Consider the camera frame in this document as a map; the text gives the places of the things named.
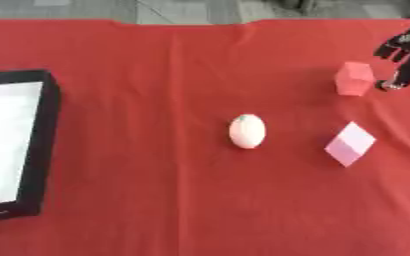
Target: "red tablecloth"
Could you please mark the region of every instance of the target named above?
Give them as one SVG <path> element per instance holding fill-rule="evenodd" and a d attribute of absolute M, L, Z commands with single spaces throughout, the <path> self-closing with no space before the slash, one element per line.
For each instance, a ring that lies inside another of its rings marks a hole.
<path fill-rule="evenodd" d="M 0 21 L 0 70 L 63 91 L 40 217 L 0 221 L 0 256 L 410 256 L 410 87 L 340 97 L 333 75 L 410 21 L 161 27 Z M 229 121 L 267 124 L 256 150 Z M 378 142 L 344 169 L 349 121 Z"/>

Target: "white ball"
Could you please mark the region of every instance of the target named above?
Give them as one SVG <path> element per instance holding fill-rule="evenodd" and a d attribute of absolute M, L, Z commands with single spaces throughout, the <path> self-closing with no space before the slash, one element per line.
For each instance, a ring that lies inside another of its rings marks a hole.
<path fill-rule="evenodd" d="M 231 140 L 237 146 L 251 149 L 263 142 L 266 137 L 266 127 L 259 117 L 245 114 L 233 120 L 229 133 Z"/>

